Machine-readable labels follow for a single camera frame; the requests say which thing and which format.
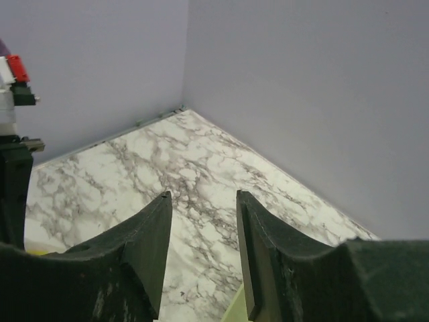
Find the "yellow toy banana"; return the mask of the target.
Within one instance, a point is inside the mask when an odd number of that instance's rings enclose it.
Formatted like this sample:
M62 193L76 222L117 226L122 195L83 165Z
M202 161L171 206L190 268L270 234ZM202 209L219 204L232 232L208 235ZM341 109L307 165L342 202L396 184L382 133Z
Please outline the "yellow toy banana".
M50 254L50 252L47 250L27 250L26 252L28 254L35 255L35 256L44 256L44 255Z

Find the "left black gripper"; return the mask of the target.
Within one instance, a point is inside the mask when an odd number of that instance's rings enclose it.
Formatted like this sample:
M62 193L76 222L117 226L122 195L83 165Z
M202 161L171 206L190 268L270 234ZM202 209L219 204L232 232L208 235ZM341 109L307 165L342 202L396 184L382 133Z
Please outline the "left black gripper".
M24 249L25 210L35 152L41 139L1 137L1 242Z

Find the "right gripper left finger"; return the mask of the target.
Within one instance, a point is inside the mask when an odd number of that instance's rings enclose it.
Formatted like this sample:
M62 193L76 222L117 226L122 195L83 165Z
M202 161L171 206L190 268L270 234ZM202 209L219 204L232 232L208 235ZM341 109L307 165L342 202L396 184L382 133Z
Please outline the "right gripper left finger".
M172 225L166 191L64 253L1 244L2 321L155 321Z

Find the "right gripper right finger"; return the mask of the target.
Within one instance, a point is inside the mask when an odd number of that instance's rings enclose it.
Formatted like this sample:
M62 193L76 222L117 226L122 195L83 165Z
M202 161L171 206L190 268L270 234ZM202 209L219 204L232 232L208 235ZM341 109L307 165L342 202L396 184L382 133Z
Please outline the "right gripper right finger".
M250 321L427 321L428 242L349 239L332 247L237 192Z

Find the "green perforated plastic basket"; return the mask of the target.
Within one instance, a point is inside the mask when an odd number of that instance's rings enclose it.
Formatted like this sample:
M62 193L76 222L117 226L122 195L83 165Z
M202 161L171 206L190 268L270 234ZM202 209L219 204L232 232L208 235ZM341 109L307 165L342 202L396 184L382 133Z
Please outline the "green perforated plastic basket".
M249 322L245 302L244 284L242 284L235 293L235 296L225 311L221 322Z

